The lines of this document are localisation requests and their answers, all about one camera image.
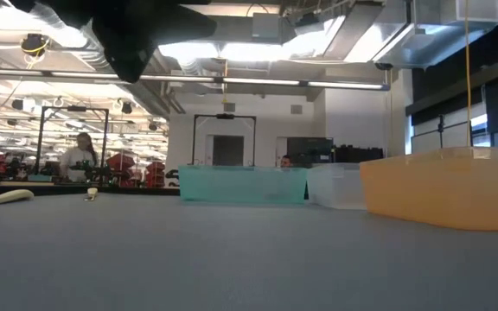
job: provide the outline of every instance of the black equipment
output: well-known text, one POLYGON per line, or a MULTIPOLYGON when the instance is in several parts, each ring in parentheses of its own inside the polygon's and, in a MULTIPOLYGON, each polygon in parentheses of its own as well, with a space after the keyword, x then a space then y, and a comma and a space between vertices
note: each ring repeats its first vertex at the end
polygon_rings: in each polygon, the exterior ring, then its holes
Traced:
MULTIPOLYGON (((30 12, 34 0, 10 0, 30 12)), ((120 79, 137 82, 158 45, 201 39, 216 22, 181 4, 209 0, 40 0, 68 26, 80 29, 92 19, 92 30, 120 79)))

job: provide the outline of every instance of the teal plastic bin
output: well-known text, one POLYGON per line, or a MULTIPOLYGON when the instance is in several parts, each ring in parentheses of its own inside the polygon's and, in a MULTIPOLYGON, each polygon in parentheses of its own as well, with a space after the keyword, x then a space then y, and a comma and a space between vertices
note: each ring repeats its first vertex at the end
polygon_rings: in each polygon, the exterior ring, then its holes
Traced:
POLYGON ((192 166, 178 168, 182 200, 303 204, 306 168, 192 166))

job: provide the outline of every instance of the white wall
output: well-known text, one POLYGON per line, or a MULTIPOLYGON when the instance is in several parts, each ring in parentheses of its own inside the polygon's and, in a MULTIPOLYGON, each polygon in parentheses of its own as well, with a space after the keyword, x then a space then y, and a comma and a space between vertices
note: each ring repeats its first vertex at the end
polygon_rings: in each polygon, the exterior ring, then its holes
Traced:
POLYGON ((316 137, 326 137, 326 90, 320 92, 314 103, 313 132, 316 137))
POLYGON ((388 156, 411 153, 413 128, 405 108, 412 104, 412 70, 401 69, 394 73, 391 91, 386 93, 385 139, 388 156))
MULTIPOLYGON (((204 97, 194 94, 177 94, 176 98, 188 113, 170 117, 167 171, 191 162, 194 114, 223 113, 221 103, 223 98, 220 94, 208 94, 204 97)), ((314 107, 313 103, 306 101, 306 97, 271 95, 261 98, 254 95, 233 94, 227 95, 227 101, 236 104, 235 115, 257 117, 255 141, 255 165, 257 166, 275 166, 278 137, 314 136, 314 107), (302 105, 303 114, 291 115, 291 105, 302 105)), ((215 135, 235 135, 233 133, 239 130, 239 124, 228 123, 228 121, 215 124, 218 124, 213 125, 212 134, 215 135)), ((196 147, 204 149, 204 141, 196 142, 196 147)), ((204 155, 205 151, 197 150, 196 153, 204 155)))
POLYGON ((326 90, 326 136, 334 144, 385 148, 385 92, 326 90))

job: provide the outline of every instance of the clear plastic bin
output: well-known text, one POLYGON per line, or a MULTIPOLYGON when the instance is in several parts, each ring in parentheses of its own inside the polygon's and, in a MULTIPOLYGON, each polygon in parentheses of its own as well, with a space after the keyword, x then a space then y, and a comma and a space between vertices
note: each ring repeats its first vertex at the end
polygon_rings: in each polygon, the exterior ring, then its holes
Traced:
POLYGON ((308 172, 310 203, 338 209, 365 210, 357 163, 331 163, 308 172))
POLYGON ((180 166, 182 200, 303 204, 306 168, 180 166))

